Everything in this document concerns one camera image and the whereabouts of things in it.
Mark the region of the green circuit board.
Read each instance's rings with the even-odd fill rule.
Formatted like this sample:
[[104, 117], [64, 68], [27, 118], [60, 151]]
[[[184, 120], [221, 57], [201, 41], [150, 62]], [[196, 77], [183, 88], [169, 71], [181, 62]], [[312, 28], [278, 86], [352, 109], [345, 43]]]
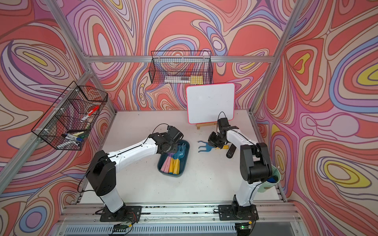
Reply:
[[113, 226], [113, 233], [126, 233], [132, 229], [132, 224], [116, 224]]

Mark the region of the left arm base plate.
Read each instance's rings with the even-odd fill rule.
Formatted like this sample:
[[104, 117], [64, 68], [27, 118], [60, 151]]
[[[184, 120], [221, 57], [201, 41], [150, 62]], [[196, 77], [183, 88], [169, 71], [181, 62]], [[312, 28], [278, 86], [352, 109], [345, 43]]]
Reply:
[[104, 207], [100, 216], [100, 222], [125, 222], [131, 221], [137, 223], [140, 220], [142, 206], [122, 206], [115, 213], [112, 213], [108, 207]]

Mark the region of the yellow eraser in basket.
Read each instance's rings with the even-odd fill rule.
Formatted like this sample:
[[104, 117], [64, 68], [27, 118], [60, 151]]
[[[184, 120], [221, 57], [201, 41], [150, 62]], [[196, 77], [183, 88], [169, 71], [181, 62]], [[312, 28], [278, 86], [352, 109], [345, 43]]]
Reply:
[[203, 76], [194, 76], [190, 77], [190, 84], [192, 85], [202, 85], [203, 84]]

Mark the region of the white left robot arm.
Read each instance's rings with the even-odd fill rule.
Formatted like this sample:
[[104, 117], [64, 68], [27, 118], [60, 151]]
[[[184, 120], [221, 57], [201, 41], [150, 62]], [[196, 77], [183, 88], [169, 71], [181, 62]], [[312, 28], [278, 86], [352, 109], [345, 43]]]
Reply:
[[101, 198], [105, 209], [117, 213], [125, 207], [116, 189], [116, 175], [127, 166], [151, 155], [176, 153], [184, 137], [174, 126], [167, 126], [163, 133], [152, 133], [145, 140], [121, 150], [106, 153], [98, 151], [87, 170], [86, 178], [93, 191]]

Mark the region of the red marker pen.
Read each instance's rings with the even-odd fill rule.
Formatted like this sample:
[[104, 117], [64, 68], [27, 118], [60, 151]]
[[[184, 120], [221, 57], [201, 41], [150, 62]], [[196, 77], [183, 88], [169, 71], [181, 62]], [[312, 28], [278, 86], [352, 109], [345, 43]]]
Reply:
[[90, 118], [93, 114], [95, 114], [97, 112], [97, 110], [99, 109], [99, 106], [95, 106], [91, 111], [88, 112], [87, 115], [85, 115], [80, 121], [81, 122], [84, 122], [86, 121], [88, 118]]

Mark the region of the teal rake yellow handle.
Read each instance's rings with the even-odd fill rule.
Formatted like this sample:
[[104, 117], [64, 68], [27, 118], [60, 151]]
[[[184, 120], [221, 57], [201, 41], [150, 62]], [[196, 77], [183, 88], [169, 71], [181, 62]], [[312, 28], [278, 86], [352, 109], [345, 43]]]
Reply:
[[176, 159], [175, 158], [171, 158], [171, 161], [170, 161], [170, 166], [169, 166], [169, 173], [170, 174], [176, 174]]
[[173, 174], [178, 175], [180, 170], [180, 159], [182, 159], [185, 155], [186, 145], [182, 144], [178, 147], [178, 151], [175, 157], [175, 163], [173, 168]]

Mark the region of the blue rake yellow handle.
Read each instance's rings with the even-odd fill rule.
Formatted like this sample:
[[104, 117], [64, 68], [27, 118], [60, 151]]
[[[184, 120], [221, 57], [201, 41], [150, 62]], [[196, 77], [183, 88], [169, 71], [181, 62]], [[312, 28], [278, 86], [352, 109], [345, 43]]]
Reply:
[[199, 149], [198, 152], [210, 152], [213, 149], [220, 149], [220, 148], [215, 148], [215, 147], [209, 145], [209, 143], [205, 142], [205, 141], [198, 141], [198, 143], [202, 143], [203, 144], [202, 146], [198, 147], [198, 149]]

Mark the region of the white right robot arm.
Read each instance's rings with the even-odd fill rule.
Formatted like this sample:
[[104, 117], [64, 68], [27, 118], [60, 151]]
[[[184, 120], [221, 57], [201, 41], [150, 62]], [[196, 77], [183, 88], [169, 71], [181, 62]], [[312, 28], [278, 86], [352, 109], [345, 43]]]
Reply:
[[238, 127], [231, 126], [227, 118], [218, 119], [217, 127], [209, 136], [209, 145], [223, 148], [230, 143], [228, 158], [233, 157], [235, 150], [240, 152], [239, 168], [244, 181], [234, 196], [232, 207], [234, 210], [250, 209], [258, 189], [273, 175], [268, 147], [247, 138]]

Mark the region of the purple rake pink handle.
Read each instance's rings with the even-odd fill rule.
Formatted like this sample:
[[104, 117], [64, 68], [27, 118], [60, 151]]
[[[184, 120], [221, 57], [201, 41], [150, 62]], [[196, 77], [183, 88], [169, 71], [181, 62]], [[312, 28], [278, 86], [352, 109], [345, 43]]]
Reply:
[[163, 165], [160, 169], [163, 173], [167, 173], [167, 174], [169, 173], [170, 161], [171, 161], [171, 158], [173, 158], [173, 155], [174, 155], [173, 153], [169, 153], [167, 158], [165, 159], [165, 161], [164, 161], [164, 163], [163, 163]]

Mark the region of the pink framed whiteboard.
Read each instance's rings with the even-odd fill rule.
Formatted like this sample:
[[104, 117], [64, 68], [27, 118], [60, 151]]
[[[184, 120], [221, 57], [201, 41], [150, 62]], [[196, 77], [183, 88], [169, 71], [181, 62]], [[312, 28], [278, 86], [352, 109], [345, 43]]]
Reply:
[[235, 85], [233, 83], [189, 86], [186, 89], [189, 124], [216, 122], [221, 112], [234, 118]]

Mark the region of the blue marker pen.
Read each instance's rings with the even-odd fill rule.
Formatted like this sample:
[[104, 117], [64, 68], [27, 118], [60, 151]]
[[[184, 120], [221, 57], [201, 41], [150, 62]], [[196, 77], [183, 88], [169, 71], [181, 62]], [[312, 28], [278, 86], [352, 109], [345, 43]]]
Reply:
[[71, 135], [71, 134], [62, 134], [61, 136], [65, 139], [67, 139], [67, 140], [71, 140], [71, 141], [74, 141], [74, 142], [83, 142], [82, 138]]

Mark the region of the dark teal storage box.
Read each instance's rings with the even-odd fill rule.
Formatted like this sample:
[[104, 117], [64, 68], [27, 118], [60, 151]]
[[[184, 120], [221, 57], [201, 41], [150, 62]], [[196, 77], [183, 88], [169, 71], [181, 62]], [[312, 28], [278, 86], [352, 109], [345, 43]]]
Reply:
[[181, 140], [176, 153], [165, 153], [160, 156], [157, 169], [163, 175], [180, 177], [185, 168], [189, 156], [190, 145]]

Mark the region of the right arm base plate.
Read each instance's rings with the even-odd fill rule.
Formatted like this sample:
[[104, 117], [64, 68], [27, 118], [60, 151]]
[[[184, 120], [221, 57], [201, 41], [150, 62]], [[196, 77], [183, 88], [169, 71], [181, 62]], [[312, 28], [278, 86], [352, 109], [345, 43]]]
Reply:
[[234, 206], [218, 205], [218, 214], [220, 221], [243, 221], [248, 220], [255, 222], [259, 220], [256, 205]]

